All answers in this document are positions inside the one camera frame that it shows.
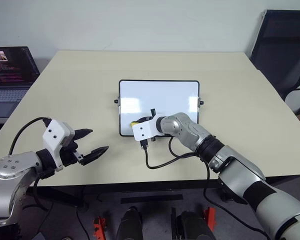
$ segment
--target whiteboard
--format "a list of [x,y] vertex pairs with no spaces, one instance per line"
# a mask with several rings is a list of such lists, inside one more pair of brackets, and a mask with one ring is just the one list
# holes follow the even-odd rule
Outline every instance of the whiteboard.
[[198,123],[199,82],[193,80],[121,80],[119,82],[119,133],[133,136],[130,123],[151,116],[187,114]]

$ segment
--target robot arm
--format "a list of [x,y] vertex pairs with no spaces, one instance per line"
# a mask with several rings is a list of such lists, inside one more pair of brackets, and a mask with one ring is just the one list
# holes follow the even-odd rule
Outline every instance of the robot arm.
[[79,162],[86,165],[99,158],[108,146],[83,156],[74,142],[91,129],[73,130],[65,122],[50,120],[42,139],[44,149],[8,155],[0,159],[0,229],[18,222],[27,188],[37,179],[51,177],[55,171]]
[[195,152],[219,173],[221,184],[234,199],[248,203],[273,240],[300,240],[300,202],[266,183],[262,171],[231,147],[224,145],[185,113],[155,115],[132,126],[134,138],[142,141],[169,134]]

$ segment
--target floor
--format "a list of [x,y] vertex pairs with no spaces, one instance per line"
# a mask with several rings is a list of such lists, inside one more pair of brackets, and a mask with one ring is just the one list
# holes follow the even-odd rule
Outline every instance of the floor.
[[[300,177],[276,185],[277,188],[288,192],[300,200]],[[121,204],[121,198],[141,197],[155,195],[174,195],[182,194],[183,200],[139,202]],[[209,189],[207,195],[217,203],[227,207],[246,223],[260,228],[253,211],[247,205],[237,204],[235,202],[222,202],[216,189]],[[202,212],[211,206],[203,198],[202,189],[186,189],[175,191],[159,192],[116,192],[85,195],[84,199],[89,203],[89,209],[79,211],[79,217],[89,232],[91,240],[93,236],[93,221],[97,216],[106,217],[107,231],[106,239],[114,240],[120,224],[121,217],[125,211],[136,206],[142,214],[143,236],[145,240],[170,240],[171,239],[171,207],[176,208],[177,214],[182,211]],[[27,197],[27,203],[32,204],[32,197]],[[52,205],[49,201],[42,201],[49,207]],[[47,216],[47,213],[39,208],[27,208],[23,210],[20,219],[21,234],[23,240],[31,240],[38,231],[38,227]],[[227,213],[221,209],[216,209],[216,226],[214,234],[217,240],[262,240],[265,239],[257,232],[253,232],[240,223],[236,222]],[[72,240],[85,240],[87,236],[83,231],[76,216],[76,209],[62,204],[54,203],[51,213],[39,230],[46,240],[61,240],[63,237],[70,237]]]

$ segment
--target beige table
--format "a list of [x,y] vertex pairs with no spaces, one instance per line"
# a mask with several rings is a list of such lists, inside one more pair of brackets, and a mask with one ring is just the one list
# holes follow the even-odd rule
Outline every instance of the beige table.
[[[95,162],[68,166],[41,186],[205,179],[205,166],[195,157],[148,169],[140,144],[119,135],[114,99],[121,79],[198,80],[205,102],[201,125],[266,176],[300,174],[300,122],[244,53],[59,51],[0,131],[0,157],[25,123],[49,116],[74,129],[94,130],[77,141],[81,153],[110,148]],[[41,123],[29,127],[14,152],[41,149],[44,130]],[[151,165],[172,158],[167,138],[149,145]],[[172,147],[178,154],[188,151],[176,139]]]

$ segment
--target black chair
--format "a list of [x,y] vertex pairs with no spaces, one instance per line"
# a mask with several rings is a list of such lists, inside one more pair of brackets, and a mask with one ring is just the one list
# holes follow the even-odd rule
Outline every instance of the black chair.
[[266,10],[250,60],[283,100],[300,91],[300,11]]

